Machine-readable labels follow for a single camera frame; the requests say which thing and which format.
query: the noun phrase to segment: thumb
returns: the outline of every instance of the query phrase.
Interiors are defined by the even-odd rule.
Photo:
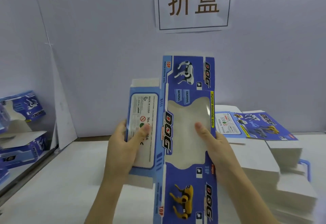
[[[151,127],[149,126],[149,124],[145,124],[143,125],[140,129],[138,129],[138,131],[136,132],[136,134],[133,136],[132,139],[130,139],[130,143],[135,146],[136,148],[139,147],[139,145],[141,144],[141,142],[144,141],[144,139],[146,138],[146,136],[149,134]]]
[[[216,139],[212,136],[206,127],[202,123],[195,123],[195,129],[200,138],[206,143],[207,146],[213,145],[216,142]]]

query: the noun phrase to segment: white label panel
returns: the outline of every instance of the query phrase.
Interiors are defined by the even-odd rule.
[[[233,121],[230,113],[215,113],[216,128],[221,134],[239,135],[241,131]]]
[[[157,94],[133,94],[131,97],[128,141],[144,124],[151,126],[150,134],[139,147],[135,167],[151,168],[154,165],[157,103]]]

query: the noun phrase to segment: white paper sign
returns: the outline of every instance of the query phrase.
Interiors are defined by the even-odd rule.
[[[223,30],[230,27],[231,0],[155,0],[157,31]]]

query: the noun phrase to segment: white wall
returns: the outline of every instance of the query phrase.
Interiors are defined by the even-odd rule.
[[[325,3],[234,0],[230,30],[158,34],[153,0],[40,0],[79,136],[111,134],[131,80],[160,77],[174,50],[215,54],[216,103],[266,110],[290,131],[324,130]]]
[[[29,124],[51,133],[55,111],[50,52],[36,0],[0,0],[0,10],[0,97],[34,90],[47,115]]]

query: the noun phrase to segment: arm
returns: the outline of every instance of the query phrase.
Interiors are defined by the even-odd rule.
[[[225,136],[216,132],[215,139],[201,123],[196,123],[195,128],[207,145],[216,177],[227,190],[241,223],[279,224],[242,170]]]
[[[85,224],[112,224],[115,208],[141,142],[150,131],[145,124],[134,137],[124,141],[125,121],[121,122],[108,143],[104,176]]]

